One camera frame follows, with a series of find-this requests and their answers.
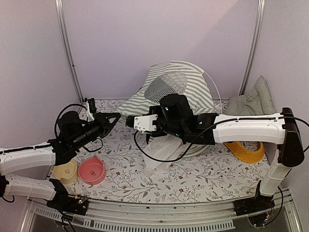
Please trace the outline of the green striped pet tent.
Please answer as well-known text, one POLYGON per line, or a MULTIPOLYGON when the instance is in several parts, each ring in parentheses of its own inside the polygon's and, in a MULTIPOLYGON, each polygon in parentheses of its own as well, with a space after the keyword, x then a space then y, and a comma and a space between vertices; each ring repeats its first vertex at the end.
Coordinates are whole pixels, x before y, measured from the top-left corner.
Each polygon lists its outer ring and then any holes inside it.
POLYGON ((118 107, 130 127, 135 116, 157 115, 142 150, 146 175, 164 173, 185 154, 198 155, 215 144, 209 128, 214 103, 203 75, 203 69, 186 61, 153 65, 141 88, 118 107))

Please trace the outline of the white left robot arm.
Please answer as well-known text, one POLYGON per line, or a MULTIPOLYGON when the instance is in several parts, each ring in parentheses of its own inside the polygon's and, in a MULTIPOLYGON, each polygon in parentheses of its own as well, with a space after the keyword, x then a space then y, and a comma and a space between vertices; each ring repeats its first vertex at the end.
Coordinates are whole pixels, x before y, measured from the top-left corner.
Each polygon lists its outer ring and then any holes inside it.
POLYGON ((81 148, 106 137, 120 113, 95 113, 91 121, 82 120, 76 111, 68 111, 56 120, 60 131, 55 139, 46 143, 0 151, 0 195, 25 196, 53 201, 60 209, 67 210, 72 200, 56 179, 37 180, 14 175, 16 171, 37 166, 59 166, 70 162, 81 148))

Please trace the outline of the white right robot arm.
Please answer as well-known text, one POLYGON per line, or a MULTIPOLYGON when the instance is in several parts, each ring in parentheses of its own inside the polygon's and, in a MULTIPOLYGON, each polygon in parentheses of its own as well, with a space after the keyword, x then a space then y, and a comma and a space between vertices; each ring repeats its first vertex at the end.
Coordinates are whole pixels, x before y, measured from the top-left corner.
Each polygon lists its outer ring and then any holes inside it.
POLYGON ((152 137, 173 135, 184 144, 250 141, 277 145, 274 161, 257 187, 257 194, 250 199, 250 207, 259 211, 267 205, 268 197, 274 195, 290 170, 304 161, 305 149, 298 121, 290 108, 265 116, 194 115, 184 95, 169 94, 160 100, 159 105, 151 106, 148 114, 128 116, 126 123, 152 137))

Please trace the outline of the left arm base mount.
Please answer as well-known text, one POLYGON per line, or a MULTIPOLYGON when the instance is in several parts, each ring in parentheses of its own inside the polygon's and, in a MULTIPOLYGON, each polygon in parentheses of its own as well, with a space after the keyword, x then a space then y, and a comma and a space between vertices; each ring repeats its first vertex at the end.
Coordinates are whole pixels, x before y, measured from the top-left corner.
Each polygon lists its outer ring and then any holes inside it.
POLYGON ((72 213, 85 216, 89 201, 86 195, 69 195, 65 188, 56 189, 53 199, 46 201, 46 206, 60 213, 72 213))

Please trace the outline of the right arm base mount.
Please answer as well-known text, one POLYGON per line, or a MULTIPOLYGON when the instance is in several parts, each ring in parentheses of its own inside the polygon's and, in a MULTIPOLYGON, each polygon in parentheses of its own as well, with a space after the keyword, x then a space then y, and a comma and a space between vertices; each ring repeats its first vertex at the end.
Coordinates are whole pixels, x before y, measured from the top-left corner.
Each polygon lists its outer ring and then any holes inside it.
POLYGON ((234 211, 237 216, 251 214, 270 209, 275 206, 272 197, 251 197, 233 201, 234 211))

